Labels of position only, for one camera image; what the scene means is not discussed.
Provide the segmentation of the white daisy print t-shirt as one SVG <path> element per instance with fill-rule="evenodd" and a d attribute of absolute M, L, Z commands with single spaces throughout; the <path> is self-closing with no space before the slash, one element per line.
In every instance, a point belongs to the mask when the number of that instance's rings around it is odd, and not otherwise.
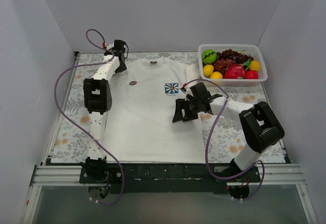
<path fill-rule="evenodd" d="M 186 82 L 187 65 L 159 58 L 135 60 L 110 81 L 113 105 L 108 112 L 104 147 L 108 159 L 204 163 L 199 119 L 173 123 L 176 99 Z"/>

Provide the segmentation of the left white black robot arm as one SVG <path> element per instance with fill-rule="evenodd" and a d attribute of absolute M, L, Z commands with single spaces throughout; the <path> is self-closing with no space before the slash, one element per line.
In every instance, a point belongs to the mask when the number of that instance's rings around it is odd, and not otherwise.
<path fill-rule="evenodd" d="M 86 171 L 86 176 L 91 177 L 97 183 L 103 183 L 108 179 L 107 153 L 99 144 L 103 144 L 108 111 L 113 102 L 109 81 L 115 73 L 126 70 L 125 52 L 127 47 L 125 41 L 115 40 L 113 47 L 103 55 L 104 64 L 91 78 L 86 78 L 83 84 L 84 102 L 89 113 L 92 136 L 83 168 Z"/>

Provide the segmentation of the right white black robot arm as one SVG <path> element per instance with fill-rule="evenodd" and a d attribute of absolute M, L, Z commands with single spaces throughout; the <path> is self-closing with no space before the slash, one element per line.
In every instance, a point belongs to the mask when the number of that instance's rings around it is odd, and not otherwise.
<path fill-rule="evenodd" d="M 209 166 L 208 150 L 205 150 L 206 168 L 215 179 L 244 181 L 249 171 L 260 162 L 261 155 L 285 136 L 283 127 L 266 102 L 237 102 L 230 99 L 225 90 L 221 90 L 220 94 L 211 94 L 202 79 L 185 83 L 179 91 L 185 98 L 176 99 L 173 123 L 188 122 L 197 119 L 199 113 L 208 113 L 216 116 L 212 127 L 217 125 L 220 117 L 241 125 L 246 144 L 226 169 L 215 174 Z"/>

